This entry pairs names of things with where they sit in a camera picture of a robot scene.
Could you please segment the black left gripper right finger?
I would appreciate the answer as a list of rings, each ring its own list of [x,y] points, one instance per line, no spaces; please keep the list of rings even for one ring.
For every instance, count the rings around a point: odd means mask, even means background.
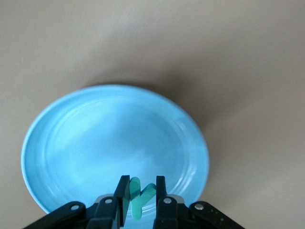
[[[242,229],[243,226],[205,201],[187,207],[181,196],[170,195],[164,176],[156,177],[154,229]]]

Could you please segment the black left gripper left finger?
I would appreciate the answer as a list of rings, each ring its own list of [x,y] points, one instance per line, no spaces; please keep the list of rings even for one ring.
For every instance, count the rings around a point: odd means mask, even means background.
[[[124,226],[130,201],[130,177],[121,176],[111,195],[99,196],[94,204],[72,201],[39,220],[27,229],[119,229]]]

